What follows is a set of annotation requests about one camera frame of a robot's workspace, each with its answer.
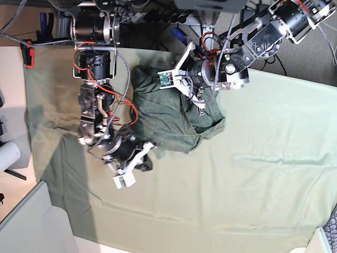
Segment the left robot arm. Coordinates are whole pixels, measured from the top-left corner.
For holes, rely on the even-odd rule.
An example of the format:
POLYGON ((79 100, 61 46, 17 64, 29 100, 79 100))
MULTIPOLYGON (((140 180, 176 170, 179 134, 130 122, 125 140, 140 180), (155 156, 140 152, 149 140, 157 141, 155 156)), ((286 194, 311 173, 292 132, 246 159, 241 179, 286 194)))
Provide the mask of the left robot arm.
POLYGON ((197 106, 202 115, 215 93, 235 90, 249 82, 248 68, 258 59, 274 56, 282 40, 300 44, 306 35, 336 12, 333 1, 276 1, 254 15, 243 27, 230 27, 220 49, 192 58, 188 43, 171 70, 158 73, 160 88, 175 88, 197 106))

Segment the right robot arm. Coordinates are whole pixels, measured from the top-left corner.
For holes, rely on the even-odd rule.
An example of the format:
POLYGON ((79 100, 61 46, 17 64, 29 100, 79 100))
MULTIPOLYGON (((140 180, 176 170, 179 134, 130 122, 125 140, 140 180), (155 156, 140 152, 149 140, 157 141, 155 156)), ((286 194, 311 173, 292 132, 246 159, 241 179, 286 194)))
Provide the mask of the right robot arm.
POLYGON ((114 91, 120 44, 121 16, 115 1, 52 1, 70 17, 69 34, 74 42, 73 76, 82 80, 78 101, 81 109, 78 141, 88 153, 103 152, 102 162, 117 179, 129 179, 134 169, 151 171, 148 153, 152 142, 135 135, 132 123, 118 125, 118 111, 132 105, 125 93, 114 91))

